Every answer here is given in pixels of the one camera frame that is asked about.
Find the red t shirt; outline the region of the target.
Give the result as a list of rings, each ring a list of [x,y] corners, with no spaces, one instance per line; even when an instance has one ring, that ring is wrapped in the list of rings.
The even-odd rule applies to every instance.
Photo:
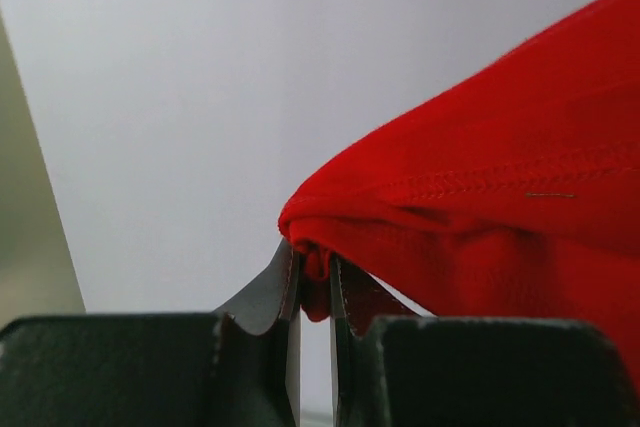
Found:
[[[639,0],[595,0],[310,176],[281,234],[436,315],[588,321],[639,374]]]

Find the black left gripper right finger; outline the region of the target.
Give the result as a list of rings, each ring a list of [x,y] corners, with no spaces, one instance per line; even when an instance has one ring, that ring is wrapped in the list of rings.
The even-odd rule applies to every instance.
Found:
[[[613,344],[557,319],[421,316],[371,276],[330,263],[338,426],[635,426]]]

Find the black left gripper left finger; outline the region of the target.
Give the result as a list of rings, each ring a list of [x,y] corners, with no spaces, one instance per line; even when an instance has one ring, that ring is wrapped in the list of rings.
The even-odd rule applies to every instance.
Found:
[[[22,317],[1,331],[5,426],[296,426],[299,257],[211,312]]]

